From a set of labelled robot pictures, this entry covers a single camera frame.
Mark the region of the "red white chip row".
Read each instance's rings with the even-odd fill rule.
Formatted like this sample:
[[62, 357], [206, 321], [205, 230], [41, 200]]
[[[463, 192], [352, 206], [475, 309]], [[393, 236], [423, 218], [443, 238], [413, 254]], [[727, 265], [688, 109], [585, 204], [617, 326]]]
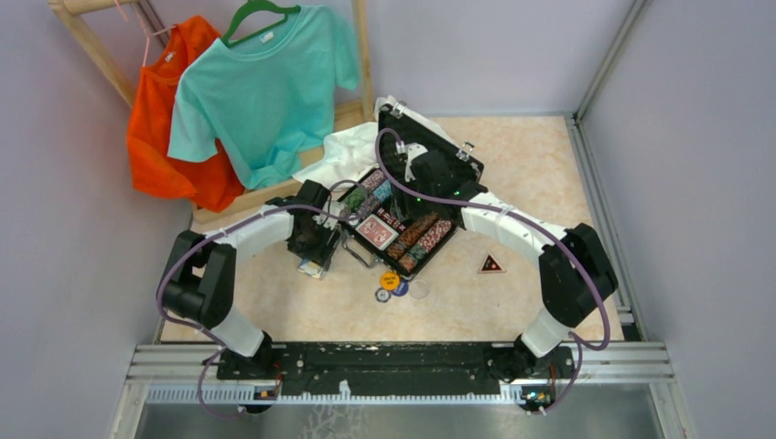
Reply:
[[438, 220], [428, 229], [415, 243], [411, 249], [401, 257], [399, 264], [408, 272], [411, 272], [421, 261], [428, 256], [438, 243], [452, 229], [452, 222], [449, 220]]

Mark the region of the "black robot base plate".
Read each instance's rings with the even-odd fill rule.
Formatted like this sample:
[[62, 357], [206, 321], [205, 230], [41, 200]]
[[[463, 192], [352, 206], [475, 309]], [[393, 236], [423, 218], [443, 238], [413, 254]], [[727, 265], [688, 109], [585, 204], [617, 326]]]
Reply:
[[342, 382], [354, 396], [491, 396], [515, 379], [568, 379], [575, 365], [567, 347], [540, 360], [519, 353], [510, 343], [491, 342], [287, 342], [275, 344], [262, 364], [227, 351], [216, 376], [279, 380], [284, 396], [334, 395]]

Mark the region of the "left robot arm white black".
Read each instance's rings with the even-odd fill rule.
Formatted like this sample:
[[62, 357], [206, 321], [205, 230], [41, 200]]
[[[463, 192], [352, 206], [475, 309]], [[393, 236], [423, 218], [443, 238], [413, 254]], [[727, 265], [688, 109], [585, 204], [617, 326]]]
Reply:
[[329, 189], [308, 181], [296, 195], [273, 198], [223, 229], [184, 230], [174, 240], [156, 290], [157, 309], [166, 321], [199, 329], [239, 355], [241, 370], [261, 379], [275, 364], [273, 341], [234, 303], [238, 266], [282, 241], [303, 252], [316, 249], [327, 220], [349, 219]]

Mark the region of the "teal t-shirt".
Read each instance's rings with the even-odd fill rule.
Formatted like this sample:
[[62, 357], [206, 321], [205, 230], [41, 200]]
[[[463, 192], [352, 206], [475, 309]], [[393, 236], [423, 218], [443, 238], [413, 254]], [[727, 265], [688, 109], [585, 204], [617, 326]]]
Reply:
[[279, 184], [332, 133], [335, 90], [359, 82], [350, 22], [328, 5], [303, 5], [260, 37], [232, 48], [214, 41], [184, 70], [167, 154], [202, 163], [220, 142], [245, 188]]

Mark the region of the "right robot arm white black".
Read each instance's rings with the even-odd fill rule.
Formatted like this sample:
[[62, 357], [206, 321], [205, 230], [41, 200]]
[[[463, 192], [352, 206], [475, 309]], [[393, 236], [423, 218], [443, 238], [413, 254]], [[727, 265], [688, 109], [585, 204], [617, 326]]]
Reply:
[[420, 144], [406, 148], [403, 193], [411, 205], [444, 208], [461, 228], [520, 253], [540, 275], [542, 306], [515, 341], [515, 364], [527, 377], [540, 376], [551, 351], [563, 340], [601, 351], [611, 341], [605, 300], [619, 281], [597, 232], [539, 220], [499, 199], [476, 181], [456, 176], [443, 156]]

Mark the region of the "aluminium frame rail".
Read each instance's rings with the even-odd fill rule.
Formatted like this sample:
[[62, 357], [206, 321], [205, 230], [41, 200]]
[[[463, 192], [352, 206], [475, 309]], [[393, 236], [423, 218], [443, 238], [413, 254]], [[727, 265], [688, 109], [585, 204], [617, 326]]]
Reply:
[[674, 369], [666, 348], [655, 342], [615, 342], [602, 351], [570, 348], [574, 368], [568, 379], [515, 379], [487, 396], [354, 396], [346, 382], [334, 395], [284, 396], [279, 380], [220, 380], [217, 362], [225, 352], [206, 343], [141, 345], [127, 379], [149, 385], [151, 402], [213, 404], [525, 404], [545, 400], [567, 383], [625, 385], [671, 383]]

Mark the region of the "black poker set case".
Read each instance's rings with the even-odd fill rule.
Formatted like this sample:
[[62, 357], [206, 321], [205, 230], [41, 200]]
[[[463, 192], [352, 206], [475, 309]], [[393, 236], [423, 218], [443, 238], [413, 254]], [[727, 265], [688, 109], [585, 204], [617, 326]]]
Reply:
[[345, 214], [358, 219], [342, 228], [346, 240], [410, 280], [462, 225], [460, 209], [443, 199], [482, 192], [484, 165], [472, 157], [472, 144], [455, 144], [394, 97], [376, 102], [375, 119], [390, 130], [375, 147], [382, 162], [339, 197]]

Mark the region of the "green clothes hanger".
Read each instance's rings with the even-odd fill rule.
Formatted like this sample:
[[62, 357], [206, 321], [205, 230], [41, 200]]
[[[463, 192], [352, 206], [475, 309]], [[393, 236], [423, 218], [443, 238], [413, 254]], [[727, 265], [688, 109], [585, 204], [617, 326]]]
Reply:
[[275, 1], [250, 0], [241, 5], [221, 37], [232, 48], [280, 27], [301, 12], [300, 5], [279, 5]]

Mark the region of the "red black triangular card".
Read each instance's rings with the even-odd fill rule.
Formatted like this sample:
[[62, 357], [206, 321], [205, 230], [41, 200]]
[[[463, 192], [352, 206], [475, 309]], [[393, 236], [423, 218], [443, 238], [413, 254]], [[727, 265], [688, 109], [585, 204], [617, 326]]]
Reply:
[[507, 270], [491, 253], [486, 254], [478, 269], [478, 274], [506, 273], [506, 272]]

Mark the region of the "yellow big blind button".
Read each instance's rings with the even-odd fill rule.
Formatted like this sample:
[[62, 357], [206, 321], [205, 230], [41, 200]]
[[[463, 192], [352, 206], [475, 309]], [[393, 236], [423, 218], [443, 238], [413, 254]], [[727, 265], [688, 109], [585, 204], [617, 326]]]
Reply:
[[389, 292], [392, 292], [398, 288], [401, 282], [401, 276], [395, 272], [386, 272], [380, 277], [381, 288]]

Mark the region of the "red playing card deck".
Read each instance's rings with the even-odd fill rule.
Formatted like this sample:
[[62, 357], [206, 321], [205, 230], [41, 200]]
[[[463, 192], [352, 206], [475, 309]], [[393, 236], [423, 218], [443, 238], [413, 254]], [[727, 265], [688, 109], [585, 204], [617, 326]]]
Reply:
[[399, 236], [399, 232], [389, 226], [384, 220], [375, 215], [370, 215], [362, 221], [356, 231], [370, 245], [380, 251], [387, 249], [391, 243]]

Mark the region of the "grey poker chip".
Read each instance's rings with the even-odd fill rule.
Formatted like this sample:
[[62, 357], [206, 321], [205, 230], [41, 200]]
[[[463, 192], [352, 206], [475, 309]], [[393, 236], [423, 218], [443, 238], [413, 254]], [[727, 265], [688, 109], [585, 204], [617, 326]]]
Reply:
[[384, 304], [391, 300], [391, 298], [393, 297], [393, 294], [388, 290], [379, 288], [378, 290], [375, 291], [374, 297], [378, 303]]

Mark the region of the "blue playing card box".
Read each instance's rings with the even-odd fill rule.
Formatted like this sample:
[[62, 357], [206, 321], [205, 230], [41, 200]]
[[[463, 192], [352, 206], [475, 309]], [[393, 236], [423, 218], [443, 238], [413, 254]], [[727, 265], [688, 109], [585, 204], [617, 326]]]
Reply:
[[310, 260], [302, 260], [298, 265], [297, 270], [314, 279], [321, 279], [326, 272], [324, 266]]

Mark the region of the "blue small blind button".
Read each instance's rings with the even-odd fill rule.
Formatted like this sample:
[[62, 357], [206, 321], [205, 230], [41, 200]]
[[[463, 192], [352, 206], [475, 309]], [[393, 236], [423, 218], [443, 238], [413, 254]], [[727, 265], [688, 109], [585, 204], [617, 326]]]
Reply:
[[409, 283], [405, 280], [402, 280], [393, 290], [392, 295], [397, 297], [402, 297], [407, 295], [409, 291]]

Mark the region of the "wooden clothes rack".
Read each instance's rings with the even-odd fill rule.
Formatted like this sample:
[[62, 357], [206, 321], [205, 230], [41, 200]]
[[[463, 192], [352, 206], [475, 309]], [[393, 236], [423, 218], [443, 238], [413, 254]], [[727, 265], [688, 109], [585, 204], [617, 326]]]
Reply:
[[[136, 86], [112, 56], [110, 50], [101, 42], [89, 24], [82, 18], [86, 14], [107, 9], [127, 6], [138, 13], [141, 28], [149, 37], [156, 37], [162, 46], [168, 42], [167, 30], [150, 1], [60, 1], [50, 0], [48, 5], [62, 25], [72, 34], [86, 52], [93, 64], [100, 70], [123, 101], [131, 106], [135, 102]], [[368, 10], [365, 1], [352, 0], [352, 23], [356, 32], [361, 69], [361, 97], [335, 106], [334, 129], [336, 131], [369, 122], [373, 119], [372, 108], [375, 96], [372, 87], [370, 43], [368, 32]], [[236, 198], [222, 212], [203, 209], [197, 204], [191, 205], [192, 220], [208, 223], [219, 218], [254, 208], [269, 198], [288, 196], [296, 193], [301, 183], [289, 179], [272, 187], [257, 191], [247, 191]]]

